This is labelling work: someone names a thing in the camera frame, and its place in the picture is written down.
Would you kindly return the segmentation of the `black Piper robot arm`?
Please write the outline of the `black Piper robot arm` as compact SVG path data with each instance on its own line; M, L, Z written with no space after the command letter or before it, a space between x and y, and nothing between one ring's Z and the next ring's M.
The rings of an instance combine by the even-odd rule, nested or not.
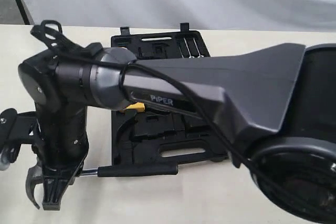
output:
M275 205L335 223L335 45L280 44L239 56L137 60L118 47L49 47L24 60L20 80L35 103L34 145L45 209L81 170L87 107L142 102L203 118Z

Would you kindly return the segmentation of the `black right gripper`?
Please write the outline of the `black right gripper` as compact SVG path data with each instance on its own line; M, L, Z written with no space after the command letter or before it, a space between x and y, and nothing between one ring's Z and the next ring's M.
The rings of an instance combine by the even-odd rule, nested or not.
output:
M43 210L60 210L62 197L83 169L88 154L87 106L66 103L52 112L35 103L43 145L39 159L43 178Z

